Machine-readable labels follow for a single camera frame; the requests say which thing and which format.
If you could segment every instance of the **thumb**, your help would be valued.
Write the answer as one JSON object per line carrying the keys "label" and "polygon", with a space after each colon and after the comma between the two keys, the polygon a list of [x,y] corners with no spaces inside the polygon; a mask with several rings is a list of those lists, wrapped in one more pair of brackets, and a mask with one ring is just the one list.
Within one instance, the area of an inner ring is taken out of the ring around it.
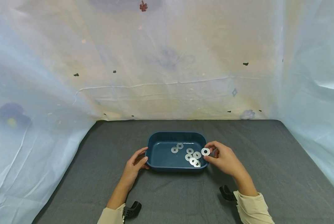
{"label": "thumb", "polygon": [[213,165],[216,165],[217,163],[217,158],[211,156],[204,156],[203,158],[205,159],[205,161],[207,161],[208,163],[212,163]]}
{"label": "thumb", "polygon": [[148,160],[148,157],[147,157],[147,156],[143,157],[143,159],[141,159],[141,160],[136,164],[136,167],[140,170],[140,169],[143,167],[143,165],[146,164],[147,160]]}

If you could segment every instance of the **printed flower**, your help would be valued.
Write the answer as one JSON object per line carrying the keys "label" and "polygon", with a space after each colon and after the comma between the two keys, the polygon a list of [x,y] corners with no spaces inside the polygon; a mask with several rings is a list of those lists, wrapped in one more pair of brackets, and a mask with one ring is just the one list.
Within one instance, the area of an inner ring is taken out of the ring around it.
{"label": "printed flower", "polygon": [[245,110],[242,115],[240,115],[241,120],[250,120],[253,119],[255,116],[255,113],[253,110]]}
{"label": "printed flower", "polygon": [[7,103],[0,107],[0,122],[10,128],[23,128],[25,129],[31,119],[23,114],[24,109],[22,106],[16,103]]}

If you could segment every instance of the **forearm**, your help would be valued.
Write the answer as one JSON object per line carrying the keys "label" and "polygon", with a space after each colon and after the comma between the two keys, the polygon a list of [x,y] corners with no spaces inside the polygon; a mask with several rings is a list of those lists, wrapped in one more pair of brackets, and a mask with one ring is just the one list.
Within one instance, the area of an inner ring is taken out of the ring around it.
{"label": "forearm", "polygon": [[237,175],[234,176],[234,179],[238,185],[238,191],[242,195],[252,197],[259,195],[259,193],[256,191],[252,178],[244,167]]}
{"label": "forearm", "polygon": [[117,209],[123,203],[126,202],[126,198],[128,195],[128,188],[121,183],[118,183],[115,189],[113,190],[112,196],[108,201],[106,207],[110,209]]}

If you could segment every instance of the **tray rim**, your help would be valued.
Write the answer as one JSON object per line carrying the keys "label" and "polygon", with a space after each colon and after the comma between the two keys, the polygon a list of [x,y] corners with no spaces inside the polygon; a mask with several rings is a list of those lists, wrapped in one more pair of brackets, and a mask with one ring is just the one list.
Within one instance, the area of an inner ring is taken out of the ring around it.
{"label": "tray rim", "polygon": [[[200,134],[199,132],[154,132],[153,134],[151,134],[149,137],[148,137],[148,141],[147,141],[147,145],[149,143],[149,140],[150,138],[152,137],[152,135],[156,134],[156,133],[195,133],[195,134]],[[205,139],[204,135],[200,134],[204,140],[205,140],[205,143],[207,143],[207,139]],[[167,166],[153,166],[149,163],[149,161],[147,160],[147,164],[149,165],[149,167],[152,167],[152,168],[159,168],[159,169],[176,169],[176,170],[186,170],[186,169],[191,169],[191,170],[201,170],[201,169],[204,169],[209,163],[207,161],[205,161],[206,163],[201,166],[201,167],[167,167]]]}

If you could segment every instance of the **left hand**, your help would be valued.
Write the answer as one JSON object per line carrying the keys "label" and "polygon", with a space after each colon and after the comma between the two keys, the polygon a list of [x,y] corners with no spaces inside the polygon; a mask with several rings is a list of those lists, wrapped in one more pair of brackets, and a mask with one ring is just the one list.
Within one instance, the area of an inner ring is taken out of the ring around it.
{"label": "left hand", "polygon": [[136,151],[126,163],[126,167],[118,184],[126,187],[128,191],[132,189],[138,176],[138,171],[140,169],[149,169],[148,165],[146,165],[148,157],[144,156],[147,149],[148,147],[144,147]]}

